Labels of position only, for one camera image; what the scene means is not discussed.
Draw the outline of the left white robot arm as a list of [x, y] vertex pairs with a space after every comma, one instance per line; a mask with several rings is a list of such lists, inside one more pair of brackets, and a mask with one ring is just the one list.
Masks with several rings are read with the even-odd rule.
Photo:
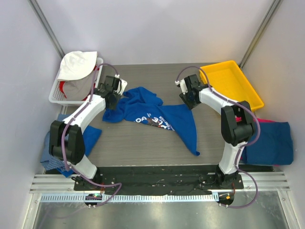
[[105, 109], [115, 109], [127, 82], [118, 74], [106, 76], [105, 81], [93, 88], [85, 102], [63, 121], [53, 121], [50, 128], [49, 154], [64, 162], [85, 180], [90, 190], [102, 185], [100, 170], [85, 155], [83, 133], [90, 122]]

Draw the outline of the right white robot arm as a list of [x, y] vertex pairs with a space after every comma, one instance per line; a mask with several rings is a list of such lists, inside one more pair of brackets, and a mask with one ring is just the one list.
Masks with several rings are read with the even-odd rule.
[[222, 159], [216, 167], [215, 183], [220, 188], [230, 187], [237, 180], [242, 151], [256, 133], [249, 103], [229, 99], [209, 84], [202, 84], [195, 74], [176, 80], [175, 85], [181, 89], [180, 98], [188, 108], [205, 104], [221, 116], [221, 134], [225, 145]]

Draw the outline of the blue printed t shirt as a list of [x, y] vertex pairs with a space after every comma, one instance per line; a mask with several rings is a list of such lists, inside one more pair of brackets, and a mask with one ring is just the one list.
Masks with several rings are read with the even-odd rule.
[[116, 109], [106, 109], [102, 120], [108, 123], [126, 120], [175, 131], [193, 155], [200, 155], [197, 150], [197, 129], [192, 111], [185, 104], [164, 105], [157, 94], [144, 87], [124, 92]]

